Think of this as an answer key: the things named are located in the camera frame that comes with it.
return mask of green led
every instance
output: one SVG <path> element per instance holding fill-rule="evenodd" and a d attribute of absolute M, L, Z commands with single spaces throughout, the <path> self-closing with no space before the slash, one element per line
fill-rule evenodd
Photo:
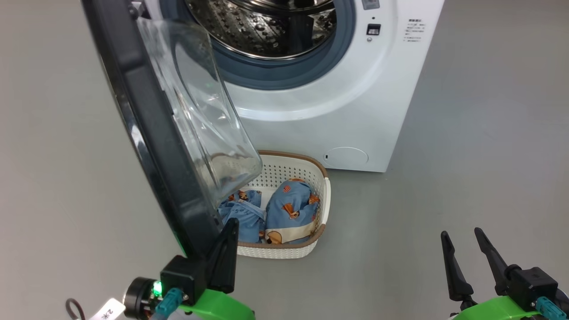
<path fill-rule="evenodd" d="M 152 287 L 152 293 L 154 293 L 154 296 L 156 296 L 156 297 L 162 296 L 162 282 L 161 281 L 154 281 L 154 286 Z"/>

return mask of open door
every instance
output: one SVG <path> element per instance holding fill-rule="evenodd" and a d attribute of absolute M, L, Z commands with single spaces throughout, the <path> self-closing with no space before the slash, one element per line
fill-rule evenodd
<path fill-rule="evenodd" d="M 261 172 L 219 78 L 207 32 L 139 17 L 124 0 L 83 0 L 85 15 L 141 165 L 187 256 L 222 228 L 217 206 Z"/>

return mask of clothes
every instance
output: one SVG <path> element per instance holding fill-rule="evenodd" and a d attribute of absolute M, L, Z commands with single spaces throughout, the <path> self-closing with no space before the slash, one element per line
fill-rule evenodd
<path fill-rule="evenodd" d="M 229 218 L 239 220 L 239 241 L 260 243 L 265 236 L 266 214 L 261 206 L 261 192 L 257 190 L 237 191 L 223 201 L 219 212 L 223 223 Z"/>
<path fill-rule="evenodd" d="M 307 241 L 316 230 L 319 202 L 304 180 L 283 182 L 267 204 L 267 242 L 298 244 Z"/>

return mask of black cable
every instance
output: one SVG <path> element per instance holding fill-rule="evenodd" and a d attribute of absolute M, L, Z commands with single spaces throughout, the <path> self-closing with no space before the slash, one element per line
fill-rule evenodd
<path fill-rule="evenodd" d="M 71 305 L 74 305 L 75 308 L 77 308 L 77 311 L 79 312 L 79 317 L 75 314 L 75 312 L 73 312 L 73 310 L 71 309 Z M 67 299 L 67 301 L 65 302 L 65 309 L 67 311 L 67 314 L 71 317 L 71 320 L 77 320 L 77 319 L 86 320 L 83 308 L 81 308 L 81 305 L 79 304 L 79 302 L 77 302 L 77 300 L 73 298 Z"/>

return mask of stainless steel drum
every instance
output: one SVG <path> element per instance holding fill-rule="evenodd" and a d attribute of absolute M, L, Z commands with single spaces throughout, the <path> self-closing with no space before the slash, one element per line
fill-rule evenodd
<path fill-rule="evenodd" d="M 226 48 L 257 59 L 306 54 L 336 28 L 332 0 L 186 0 L 194 18 Z"/>

